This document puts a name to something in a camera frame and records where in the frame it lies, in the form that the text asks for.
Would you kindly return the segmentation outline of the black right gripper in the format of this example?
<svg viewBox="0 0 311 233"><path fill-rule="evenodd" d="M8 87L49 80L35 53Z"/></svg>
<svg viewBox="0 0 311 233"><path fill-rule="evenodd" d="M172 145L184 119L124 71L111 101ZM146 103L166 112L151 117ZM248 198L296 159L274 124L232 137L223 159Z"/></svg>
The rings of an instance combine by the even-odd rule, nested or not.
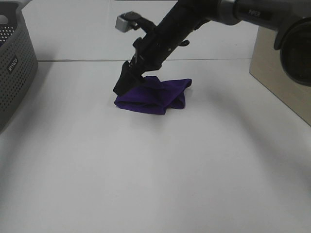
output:
<svg viewBox="0 0 311 233"><path fill-rule="evenodd" d="M193 32L202 20L195 7L196 0L179 0L156 26L153 22L139 16L135 23L146 35L133 45L136 54L132 64L125 61L120 77L113 89L117 95L124 95L143 84L142 73L159 70L168 56Z"/></svg>

